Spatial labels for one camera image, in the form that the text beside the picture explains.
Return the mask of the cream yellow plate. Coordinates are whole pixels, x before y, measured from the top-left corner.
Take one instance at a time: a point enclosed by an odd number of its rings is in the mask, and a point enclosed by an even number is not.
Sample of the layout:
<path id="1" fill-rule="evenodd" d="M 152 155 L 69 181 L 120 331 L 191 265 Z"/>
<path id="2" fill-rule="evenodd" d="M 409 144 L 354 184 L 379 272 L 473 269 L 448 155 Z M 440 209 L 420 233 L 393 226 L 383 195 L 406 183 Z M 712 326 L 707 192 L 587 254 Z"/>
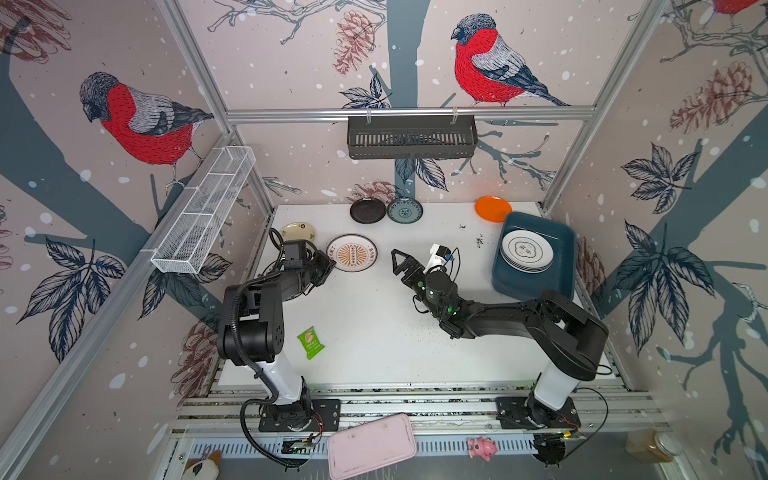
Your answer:
<path id="1" fill-rule="evenodd" d="M 313 242 L 316 236 L 315 227 L 307 222 L 292 222 L 280 230 L 284 241 L 305 240 Z"/>

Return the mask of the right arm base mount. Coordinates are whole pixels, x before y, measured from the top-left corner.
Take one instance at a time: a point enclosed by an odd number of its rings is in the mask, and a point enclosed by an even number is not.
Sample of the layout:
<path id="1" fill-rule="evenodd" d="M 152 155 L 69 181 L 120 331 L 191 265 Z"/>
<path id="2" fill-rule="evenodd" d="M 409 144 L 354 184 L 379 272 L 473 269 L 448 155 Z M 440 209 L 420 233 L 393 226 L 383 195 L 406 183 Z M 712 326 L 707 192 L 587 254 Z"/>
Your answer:
<path id="1" fill-rule="evenodd" d="M 553 410 L 528 397 L 498 397 L 495 399 L 497 420 L 502 429 L 521 430 L 579 430 L 581 422 L 572 398 L 568 397 L 559 410 Z"/>

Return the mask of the white plate cloud emblem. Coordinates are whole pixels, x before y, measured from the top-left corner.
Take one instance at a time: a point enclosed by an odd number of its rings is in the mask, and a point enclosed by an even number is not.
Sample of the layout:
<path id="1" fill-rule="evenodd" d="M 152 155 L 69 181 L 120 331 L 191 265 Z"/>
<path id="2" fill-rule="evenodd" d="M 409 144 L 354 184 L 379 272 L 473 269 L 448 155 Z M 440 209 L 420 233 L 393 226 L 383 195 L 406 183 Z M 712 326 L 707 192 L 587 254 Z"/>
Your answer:
<path id="1" fill-rule="evenodd" d="M 542 235 L 528 230 L 513 230 L 501 239 L 500 252 L 505 262 L 524 273 L 546 271 L 554 261 L 554 250 Z"/>

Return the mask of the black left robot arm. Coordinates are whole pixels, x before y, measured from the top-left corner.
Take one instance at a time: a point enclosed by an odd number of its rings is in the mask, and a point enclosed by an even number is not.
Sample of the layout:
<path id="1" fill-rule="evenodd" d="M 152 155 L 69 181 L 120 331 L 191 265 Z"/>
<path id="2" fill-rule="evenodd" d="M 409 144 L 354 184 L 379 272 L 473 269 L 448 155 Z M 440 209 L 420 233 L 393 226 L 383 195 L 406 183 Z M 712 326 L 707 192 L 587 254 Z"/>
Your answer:
<path id="1" fill-rule="evenodd" d="M 335 261 L 307 240 L 280 240 L 277 258 L 255 279 L 225 289 L 217 351 L 221 359 L 250 369 L 265 390 L 251 401 L 262 419 L 298 430 L 315 413 L 306 380 L 282 354 L 284 304 L 325 283 Z"/>

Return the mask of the black round plate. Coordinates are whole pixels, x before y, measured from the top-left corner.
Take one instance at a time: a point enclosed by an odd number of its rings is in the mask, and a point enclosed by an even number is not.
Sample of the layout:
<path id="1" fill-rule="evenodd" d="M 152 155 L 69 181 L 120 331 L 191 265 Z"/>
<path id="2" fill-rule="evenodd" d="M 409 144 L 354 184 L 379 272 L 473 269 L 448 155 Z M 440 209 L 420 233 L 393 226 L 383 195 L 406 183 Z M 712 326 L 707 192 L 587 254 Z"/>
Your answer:
<path id="1" fill-rule="evenodd" d="M 369 225 L 381 221 L 387 214 L 387 205 L 378 199 L 359 199 L 350 207 L 350 217 L 359 224 Z"/>

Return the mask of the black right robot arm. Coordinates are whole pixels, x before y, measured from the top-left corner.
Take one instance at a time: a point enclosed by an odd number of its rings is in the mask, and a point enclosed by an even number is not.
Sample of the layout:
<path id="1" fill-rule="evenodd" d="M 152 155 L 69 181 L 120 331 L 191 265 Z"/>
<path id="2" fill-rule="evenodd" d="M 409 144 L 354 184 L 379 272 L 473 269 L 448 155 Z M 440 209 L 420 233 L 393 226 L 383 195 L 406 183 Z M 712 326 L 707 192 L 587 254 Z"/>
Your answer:
<path id="1" fill-rule="evenodd" d="M 546 290 L 531 300 L 484 304 L 459 295 L 456 282 L 445 264 L 452 260 L 447 248 L 438 263 L 422 265 L 398 249 L 391 251 L 393 273 L 414 293 L 414 299 L 438 321 L 453 339 L 484 336 L 524 337 L 534 340 L 547 355 L 549 364 L 524 403 L 524 428 L 574 426 L 567 414 L 573 411 L 570 394 L 582 381 L 597 376 L 608 339 L 608 328 L 572 300 Z"/>

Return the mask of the small green patterned plate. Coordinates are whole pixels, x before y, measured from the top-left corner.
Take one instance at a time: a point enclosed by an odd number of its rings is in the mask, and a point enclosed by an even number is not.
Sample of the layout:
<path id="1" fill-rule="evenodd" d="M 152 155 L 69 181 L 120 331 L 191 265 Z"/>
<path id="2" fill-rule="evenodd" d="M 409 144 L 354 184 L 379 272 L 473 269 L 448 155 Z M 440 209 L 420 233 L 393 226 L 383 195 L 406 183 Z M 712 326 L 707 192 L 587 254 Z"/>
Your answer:
<path id="1" fill-rule="evenodd" d="M 423 206 L 413 198 L 399 197 L 387 206 L 387 216 L 398 224 L 413 224 L 423 216 Z"/>

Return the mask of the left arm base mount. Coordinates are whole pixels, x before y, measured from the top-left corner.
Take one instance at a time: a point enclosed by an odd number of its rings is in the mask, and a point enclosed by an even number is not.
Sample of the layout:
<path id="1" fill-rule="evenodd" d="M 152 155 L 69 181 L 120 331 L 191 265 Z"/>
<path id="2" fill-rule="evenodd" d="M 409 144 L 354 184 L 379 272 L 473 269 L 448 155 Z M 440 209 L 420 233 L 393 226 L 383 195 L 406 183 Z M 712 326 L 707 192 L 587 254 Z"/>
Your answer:
<path id="1" fill-rule="evenodd" d="M 261 433 L 336 432 L 339 427 L 339 400 L 297 401 L 262 408 L 258 431 Z"/>

